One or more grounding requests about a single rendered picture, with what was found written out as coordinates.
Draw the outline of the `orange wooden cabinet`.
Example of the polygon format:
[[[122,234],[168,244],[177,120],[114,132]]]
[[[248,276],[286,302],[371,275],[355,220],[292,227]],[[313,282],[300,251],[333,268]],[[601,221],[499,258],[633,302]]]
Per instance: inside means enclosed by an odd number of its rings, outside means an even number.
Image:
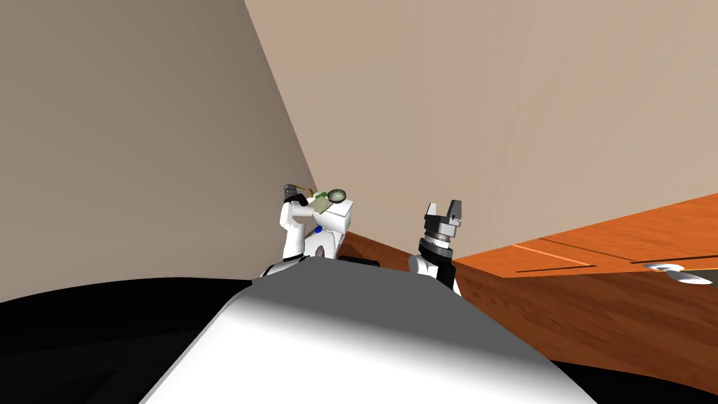
[[[454,259],[461,294],[552,360],[655,377],[718,404],[718,194]]]

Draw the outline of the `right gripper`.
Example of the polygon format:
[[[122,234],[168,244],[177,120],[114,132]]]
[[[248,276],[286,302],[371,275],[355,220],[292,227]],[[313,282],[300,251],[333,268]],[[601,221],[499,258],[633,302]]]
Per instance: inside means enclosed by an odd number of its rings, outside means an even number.
[[[456,230],[461,226],[461,221],[462,202],[460,200],[451,200],[447,216],[437,215],[437,204],[429,203],[424,215],[424,229],[428,233],[454,238]]]

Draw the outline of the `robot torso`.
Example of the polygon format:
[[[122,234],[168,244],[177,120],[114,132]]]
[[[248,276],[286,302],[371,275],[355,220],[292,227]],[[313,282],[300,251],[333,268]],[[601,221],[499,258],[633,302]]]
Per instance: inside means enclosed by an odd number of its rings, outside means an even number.
[[[428,276],[312,257],[258,278],[140,404],[597,404]]]

